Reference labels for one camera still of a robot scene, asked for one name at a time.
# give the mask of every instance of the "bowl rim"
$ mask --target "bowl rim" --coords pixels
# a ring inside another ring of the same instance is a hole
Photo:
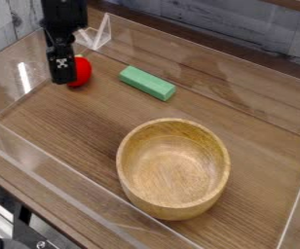
[[[145,199],[144,197],[140,196],[138,194],[138,190],[137,188],[134,188],[130,183],[129,180],[125,176],[125,171],[124,171],[124,164],[122,164],[122,158],[124,158],[124,152],[125,152],[125,144],[129,141],[130,137],[141,130],[144,129],[146,126],[154,125],[157,123],[166,123],[166,122],[181,122],[189,125],[195,125],[199,128],[201,128],[205,132],[208,132],[212,137],[216,139],[221,150],[224,152],[224,156],[225,156],[225,170],[224,170],[224,175],[221,178],[221,181],[217,185],[217,187],[211,191],[209,194],[207,194],[205,196],[203,196],[201,198],[187,202],[184,204],[180,204],[178,207],[174,205],[160,205],[158,203],[154,203],[152,201],[149,201],[148,199]],[[223,192],[224,188],[225,188],[225,184],[228,182],[228,177],[229,177],[229,173],[231,173],[231,158],[229,158],[229,153],[228,153],[228,149],[225,146],[225,143],[223,142],[221,138],[217,136],[217,134],[205,126],[200,125],[199,123],[185,120],[185,119],[177,119],[177,118],[164,118],[164,119],[158,119],[158,120],[153,120],[150,122],[146,122],[145,124],[141,124],[125,137],[118,152],[117,152],[117,169],[118,169],[118,175],[120,175],[120,179],[122,184],[125,185],[125,187],[128,188],[128,190],[137,196],[137,198],[140,198],[142,201],[150,203],[154,206],[158,207],[164,207],[164,208],[174,208],[174,209],[181,209],[181,208],[189,208],[193,206],[197,206],[205,202],[208,202],[209,200],[212,200],[216,196],[219,196],[219,194]]]

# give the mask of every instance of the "green sponge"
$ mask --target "green sponge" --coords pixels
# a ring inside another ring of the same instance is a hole
[[[141,89],[158,99],[168,101],[176,93],[176,85],[157,78],[133,66],[129,66],[121,73],[120,79],[130,86]]]

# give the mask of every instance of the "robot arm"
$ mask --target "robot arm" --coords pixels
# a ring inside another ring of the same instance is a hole
[[[88,26],[86,0],[42,0],[48,61],[53,82],[76,81],[74,32]]]

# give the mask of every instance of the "wooden bowl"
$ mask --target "wooden bowl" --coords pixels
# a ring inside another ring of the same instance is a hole
[[[229,176],[229,155],[203,125],[161,119],[134,129],[117,156],[125,194],[153,217],[196,217],[219,200]]]

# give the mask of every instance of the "red ball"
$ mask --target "red ball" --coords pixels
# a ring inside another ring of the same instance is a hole
[[[89,60],[84,57],[76,57],[76,72],[77,72],[77,81],[70,82],[70,87],[81,87],[85,85],[92,77],[92,64]]]

